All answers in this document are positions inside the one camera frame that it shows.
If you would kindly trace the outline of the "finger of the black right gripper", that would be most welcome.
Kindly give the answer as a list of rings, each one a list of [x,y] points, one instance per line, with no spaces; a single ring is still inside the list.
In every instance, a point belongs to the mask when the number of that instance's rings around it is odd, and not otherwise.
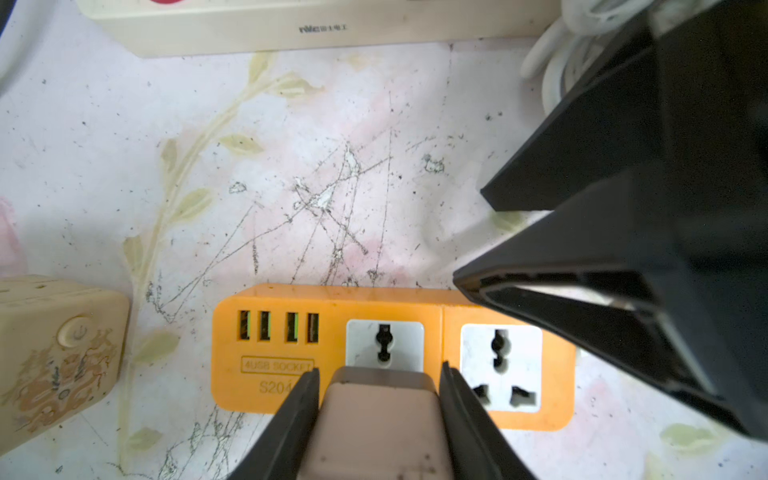
[[[454,274],[471,301],[552,332],[724,426],[767,434],[767,205],[680,215],[598,182]]]

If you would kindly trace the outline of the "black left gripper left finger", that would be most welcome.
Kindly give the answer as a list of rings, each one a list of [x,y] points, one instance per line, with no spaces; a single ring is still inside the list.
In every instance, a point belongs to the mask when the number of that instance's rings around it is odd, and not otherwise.
[[[304,373],[228,479],[297,479],[318,417],[319,393],[319,370]]]

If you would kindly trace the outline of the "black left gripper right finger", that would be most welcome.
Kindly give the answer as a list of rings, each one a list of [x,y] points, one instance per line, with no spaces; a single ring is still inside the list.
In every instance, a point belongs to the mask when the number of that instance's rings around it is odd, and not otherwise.
[[[530,479],[460,372],[444,362],[439,399],[455,479]]]

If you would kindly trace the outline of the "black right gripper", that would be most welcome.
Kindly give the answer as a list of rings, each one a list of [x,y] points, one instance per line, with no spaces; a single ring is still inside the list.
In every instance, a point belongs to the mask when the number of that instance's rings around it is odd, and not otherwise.
[[[660,136],[647,271],[664,316],[683,335],[765,335],[763,1],[635,15],[480,193],[496,211],[553,210],[658,156]]]

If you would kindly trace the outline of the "pink beige plug adapter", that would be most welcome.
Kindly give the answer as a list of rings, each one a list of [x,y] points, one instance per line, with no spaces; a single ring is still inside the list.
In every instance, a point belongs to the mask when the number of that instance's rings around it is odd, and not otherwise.
[[[299,479],[452,479],[435,384],[422,372],[345,366],[331,380]]]

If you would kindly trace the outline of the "orange USB power strip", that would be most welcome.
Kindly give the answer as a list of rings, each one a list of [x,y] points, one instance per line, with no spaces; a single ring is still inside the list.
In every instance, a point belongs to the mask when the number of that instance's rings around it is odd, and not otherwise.
[[[462,375],[502,429],[572,419],[576,348],[452,290],[261,284],[213,315],[211,391],[233,412],[275,413],[301,375],[342,367]]]

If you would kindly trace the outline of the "cream dragon cube adapter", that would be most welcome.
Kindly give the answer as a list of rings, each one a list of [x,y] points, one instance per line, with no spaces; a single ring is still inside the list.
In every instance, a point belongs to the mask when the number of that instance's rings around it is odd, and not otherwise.
[[[120,292],[40,275],[2,279],[2,453],[106,397],[129,314]]]

